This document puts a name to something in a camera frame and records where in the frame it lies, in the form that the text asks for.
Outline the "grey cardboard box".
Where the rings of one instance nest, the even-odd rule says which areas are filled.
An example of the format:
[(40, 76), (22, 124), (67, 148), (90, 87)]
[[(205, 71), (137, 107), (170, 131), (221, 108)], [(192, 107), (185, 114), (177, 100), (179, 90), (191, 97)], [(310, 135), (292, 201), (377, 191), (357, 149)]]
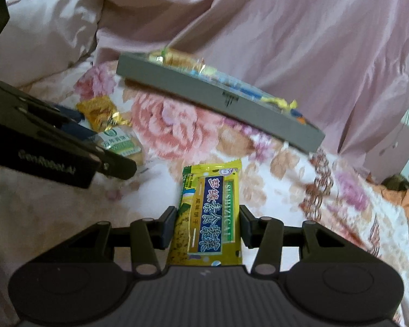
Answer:
[(319, 128), (301, 123), (290, 113), (222, 83), (149, 61), (139, 53), (120, 55), (116, 73), (127, 80), (195, 103), (287, 141), (304, 152), (315, 152), (325, 138)]

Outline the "blue yellow patterned liner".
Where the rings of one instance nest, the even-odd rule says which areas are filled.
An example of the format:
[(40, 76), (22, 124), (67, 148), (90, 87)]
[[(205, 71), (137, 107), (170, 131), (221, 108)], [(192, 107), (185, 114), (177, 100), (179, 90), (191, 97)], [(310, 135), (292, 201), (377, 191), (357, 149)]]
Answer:
[(259, 88), (250, 85), (249, 83), (245, 83), (242, 80), (224, 74), (223, 72), (220, 72), (219, 70), (211, 66), (203, 65), (195, 67), (190, 71), (190, 73), (192, 75), (198, 76), (203, 80), (213, 81), (223, 86), (227, 86), (231, 90), (240, 92), (253, 101), (259, 101), (267, 105), (271, 105), (277, 108), (280, 112), (296, 118), (299, 123), (304, 125), (307, 124), (307, 120), (298, 110), (298, 103), (296, 100), (288, 102), (284, 98), (272, 96), (266, 92), (263, 92)]

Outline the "yellow green cracker packet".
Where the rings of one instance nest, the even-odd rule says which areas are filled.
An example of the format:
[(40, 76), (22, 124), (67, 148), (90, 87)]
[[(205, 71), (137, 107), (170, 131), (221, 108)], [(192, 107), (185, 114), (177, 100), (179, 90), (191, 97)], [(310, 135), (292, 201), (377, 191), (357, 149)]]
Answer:
[(169, 266), (242, 264), (237, 159), (185, 167)]

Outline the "pink satin curtain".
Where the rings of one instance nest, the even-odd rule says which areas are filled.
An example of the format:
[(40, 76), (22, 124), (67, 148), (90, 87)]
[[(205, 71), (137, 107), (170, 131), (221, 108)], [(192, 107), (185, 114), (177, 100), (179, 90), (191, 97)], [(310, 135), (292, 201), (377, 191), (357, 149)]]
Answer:
[(409, 0), (103, 2), (99, 62), (163, 47), (201, 56), (298, 101), (358, 170), (409, 108)]

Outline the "green label biscuit packet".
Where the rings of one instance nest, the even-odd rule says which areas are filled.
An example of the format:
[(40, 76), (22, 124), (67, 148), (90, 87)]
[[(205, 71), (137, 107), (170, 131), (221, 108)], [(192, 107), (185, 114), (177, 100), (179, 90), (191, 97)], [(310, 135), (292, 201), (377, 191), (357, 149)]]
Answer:
[(138, 167), (145, 162), (144, 150), (133, 129), (117, 126), (98, 133), (94, 141), (101, 148), (120, 156), (132, 159)]

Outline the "pink pillow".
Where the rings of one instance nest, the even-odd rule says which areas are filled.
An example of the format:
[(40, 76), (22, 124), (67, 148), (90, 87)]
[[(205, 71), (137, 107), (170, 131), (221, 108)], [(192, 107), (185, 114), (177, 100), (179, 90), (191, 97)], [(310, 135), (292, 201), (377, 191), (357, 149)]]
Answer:
[(62, 72), (94, 45), (103, 0), (21, 0), (0, 34), (0, 80), (19, 87)]

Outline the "yellow brown snack packet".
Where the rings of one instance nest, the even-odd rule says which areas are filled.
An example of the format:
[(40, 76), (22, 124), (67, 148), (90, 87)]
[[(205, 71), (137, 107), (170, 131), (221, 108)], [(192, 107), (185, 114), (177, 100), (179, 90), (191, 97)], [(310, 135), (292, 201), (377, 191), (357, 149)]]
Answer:
[(123, 117), (106, 95), (78, 103), (77, 110), (83, 113), (91, 128), (97, 133), (117, 126), (131, 125), (131, 121)]

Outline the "toast bread packet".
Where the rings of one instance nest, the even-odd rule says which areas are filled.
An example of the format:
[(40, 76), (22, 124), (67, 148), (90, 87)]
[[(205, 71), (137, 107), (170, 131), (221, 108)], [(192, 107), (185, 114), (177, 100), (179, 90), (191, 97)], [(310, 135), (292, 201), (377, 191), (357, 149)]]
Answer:
[(201, 72), (205, 68), (203, 58), (195, 57), (194, 55), (171, 48), (164, 48), (148, 53), (148, 60), (165, 66), (193, 70), (195, 72)]

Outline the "floral bed sheet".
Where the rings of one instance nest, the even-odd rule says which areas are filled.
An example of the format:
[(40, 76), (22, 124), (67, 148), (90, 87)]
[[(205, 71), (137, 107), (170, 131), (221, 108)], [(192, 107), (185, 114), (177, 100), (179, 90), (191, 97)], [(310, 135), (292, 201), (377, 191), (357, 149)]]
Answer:
[(124, 82), (116, 63), (84, 61), (24, 92), (75, 107), (107, 95), (132, 121), (144, 147), (144, 171), (120, 184), (96, 176), (87, 190), (0, 170), (0, 326), (18, 318), (8, 280), (22, 264), (102, 220), (124, 227), (179, 203), (188, 165), (242, 161), (239, 202), (255, 216), (288, 226), (315, 220), (393, 266), (404, 281), (395, 315), (409, 326), (409, 218), (342, 158), (306, 155), (249, 126)]

